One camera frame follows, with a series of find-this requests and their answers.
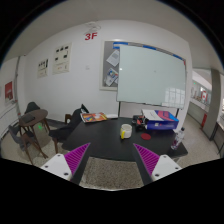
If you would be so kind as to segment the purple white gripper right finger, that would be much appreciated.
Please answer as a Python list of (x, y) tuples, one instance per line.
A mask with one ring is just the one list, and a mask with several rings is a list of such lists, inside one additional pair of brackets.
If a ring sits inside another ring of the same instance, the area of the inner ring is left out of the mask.
[(159, 156), (136, 143), (134, 143), (134, 147), (137, 150), (147, 173), (153, 181), (157, 181), (181, 170), (181, 167), (166, 154)]

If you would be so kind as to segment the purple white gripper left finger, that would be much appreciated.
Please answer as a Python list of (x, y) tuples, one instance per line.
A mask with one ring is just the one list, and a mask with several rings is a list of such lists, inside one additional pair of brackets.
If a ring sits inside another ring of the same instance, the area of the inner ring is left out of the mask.
[(90, 144), (81, 145), (67, 154), (56, 154), (41, 169), (71, 182), (80, 182), (89, 158)]

